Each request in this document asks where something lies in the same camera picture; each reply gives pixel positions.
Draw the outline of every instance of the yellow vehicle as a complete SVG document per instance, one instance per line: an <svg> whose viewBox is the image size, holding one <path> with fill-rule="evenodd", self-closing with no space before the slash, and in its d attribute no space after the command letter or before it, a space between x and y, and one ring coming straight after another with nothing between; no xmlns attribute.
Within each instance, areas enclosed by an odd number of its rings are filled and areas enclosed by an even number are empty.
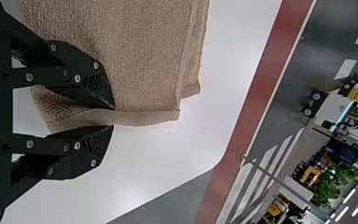
<svg viewBox="0 0 358 224"><path fill-rule="evenodd" d="M323 173L322 170L320 170L316 167L310 166L303 174L300 182L305 184L311 177L311 180L308 184L308 187L311 187L313 184L315 184L315 182L318 180L319 176L322 175L322 173Z"/></svg>
<svg viewBox="0 0 358 224"><path fill-rule="evenodd" d="M269 205L267 213L262 218L268 224L281 224L286 219L288 212L289 202L280 194Z"/></svg>

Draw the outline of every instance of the screw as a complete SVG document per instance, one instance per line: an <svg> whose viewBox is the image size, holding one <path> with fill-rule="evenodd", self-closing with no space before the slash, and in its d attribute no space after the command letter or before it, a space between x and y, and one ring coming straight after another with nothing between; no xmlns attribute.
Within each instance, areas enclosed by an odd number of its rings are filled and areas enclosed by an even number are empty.
<svg viewBox="0 0 358 224"><path fill-rule="evenodd" d="M75 149L76 149L76 150L79 150L79 149L80 149L80 146L81 146L81 145L80 145L80 142L76 142L76 143L75 143Z"/></svg>
<svg viewBox="0 0 358 224"><path fill-rule="evenodd" d="M25 77L27 78L27 81L29 81L29 82L34 81L34 75L32 75L31 73L27 73L25 75Z"/></svg>
<svg viewBox="0 0 358 224"><path fill-rule="evenodd" d="M50 45L51 51L55 52L57 51L57 46L55 45Z"/></svg>
<svg viewBox="0 0 358 224"><path fill-rule="evenodd" d="M75 82L79 83L81 81L81 76L80 75L76 75L75 76Z"/></svg>
<svg viewBox="0 0 358 224"><path fill-rule="evenodd" d="M99 67L100 67L100 65L99 65L97 62L95 62L95 63L94 63L94 68L95 68L95 70L97 70Z"/></svg>
<svg viewBox="0 0 358 224"><path fill-rule="evenodd" d="M97 165L97 161L96 160L92 160L91 161L91 167L95 167Z"/></svg>
<svg viewBox="0 0 358 224"><path fill-rule="evenodd" d="M49 176L54 175L54 172L55 172L54 168L48 169L48 175L49 175Z"/></svg>
<svg viewBox="0 0 358 224"><path fill-rule="evenodd" d="M33 141L33 140L28 140L28 142L27 142L27 147L28 147L29 149L33 148L33 147L34 147L34 141Z"/></svg>
<svg viewBox="0 0 358 224"><path fill-rule="evenodd" d="M63 147L63 152L68 152L69 151L69 147L68 146L64 146Z"/></svg>

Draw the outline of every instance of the beige towel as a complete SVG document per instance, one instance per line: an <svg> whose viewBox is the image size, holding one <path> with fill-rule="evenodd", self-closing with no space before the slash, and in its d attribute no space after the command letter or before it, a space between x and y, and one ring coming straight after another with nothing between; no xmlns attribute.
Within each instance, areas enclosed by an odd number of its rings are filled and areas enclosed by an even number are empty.
<svg viewBox="0 0 358 224"><path fill-rule="evenodd" d="M200 92L208 7L209 0L20 0L30 29L103 63L117 102L117 111L90 108L35 87L50 130L178 119L181 99Z"/></svg>

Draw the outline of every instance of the black mount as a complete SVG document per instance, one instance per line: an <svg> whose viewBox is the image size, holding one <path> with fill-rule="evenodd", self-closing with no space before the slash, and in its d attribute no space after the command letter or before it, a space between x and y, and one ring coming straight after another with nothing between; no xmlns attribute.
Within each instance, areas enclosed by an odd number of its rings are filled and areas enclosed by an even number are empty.
<svg viewBox="0 0 358 224"><path fill-rule="evenodd" d="M24 68L12 68L11 57ZM46 138L13 133L13 90L43 85L80 105L115 109L103 65L61 41L46 41L8 15L0 3L0 218L42 179L76 178L99 166L113 133L83 127ZM11 161L13 154L23 154Z"/></svg>

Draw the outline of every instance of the red stripe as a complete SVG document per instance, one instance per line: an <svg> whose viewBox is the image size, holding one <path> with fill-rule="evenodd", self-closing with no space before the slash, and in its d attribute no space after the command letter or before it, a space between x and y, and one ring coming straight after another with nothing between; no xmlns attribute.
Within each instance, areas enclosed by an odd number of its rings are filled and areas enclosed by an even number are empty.
<svg viewBox="0 0 358 224"><path fill-rule="evenodd" d="M227 151L213 169L196 217L197 224L216 222L239 171L241 155L250 146L311 4L312 0L282 0Z"/></svg>

